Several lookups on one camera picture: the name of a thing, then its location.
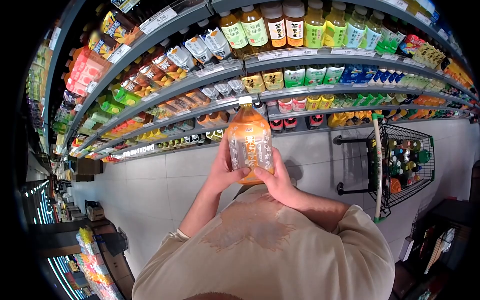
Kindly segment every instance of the cart handle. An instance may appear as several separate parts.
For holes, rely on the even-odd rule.
[[[383,118],[381,114],[373,113],[373,131],[375,132],[375,147],[377,150],[377,206],[375,208],[375,217],[373,222],[375,224],[380,223],[385,218],[380,218],[380,207],[382,205],[382,183],[383,183],[383,170],[382,170],[382,141],[380,138],[380,128],[378,127],[378,118]]]

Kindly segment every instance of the person's left hand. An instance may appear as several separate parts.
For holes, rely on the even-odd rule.
[[[232,171],[228,138],[227,135],[224,135],[204,186],[208,187],[209,191],[221,193],[232,183],[239,181],[249,173],[250,169],[247,167]]]

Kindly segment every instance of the shopping cart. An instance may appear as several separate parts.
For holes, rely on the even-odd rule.
[[[433,137],[412,129],[407,129],[388,123],[378,124],[377,119],[383,115],[372,114],[373,132],[365,139],[342,139],[339,135],[333,139],[333,143],[341,145],[344,143],[366,143],[368,159],[368,188],[362,190],[344,190],[343,182],[339,182],[336,189],[339,195],[367,192],[376,200],[374,222],[378,223],[391,213],[391,208],[411,196],[418,193],[435,179],[435,161],[433,155]],[[419,141],[421,150],[430,154],[430,159],[419,164],[421,169],[415,172],[420,179],[408,186],[403,186],[401,191],[391,191],[392,175],[388,166],[390,140],[415,140]]]

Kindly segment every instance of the person's right hand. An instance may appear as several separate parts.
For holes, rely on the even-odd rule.
[[[283,205],[293,207],[295,194],[298,191],[290,182],[290,176],[288,175],[287,168],[282,161],[280,151],[277,148],[272,147],[272,153],[274,174],[272,175],[269,171],[260,167],[253,169],[253,172],[258,179],[265,183],[268,188],[268,192],[272,195],[272,197],[281,202]]]

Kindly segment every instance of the beige t-shirt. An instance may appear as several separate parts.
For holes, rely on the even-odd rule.
[[[182,300],[220,292],[244,300],[382,300],[394,277],[388,244],[359,206],[329,233],[259,185],[194,237],[169,233],[138,275],[132,297]]]

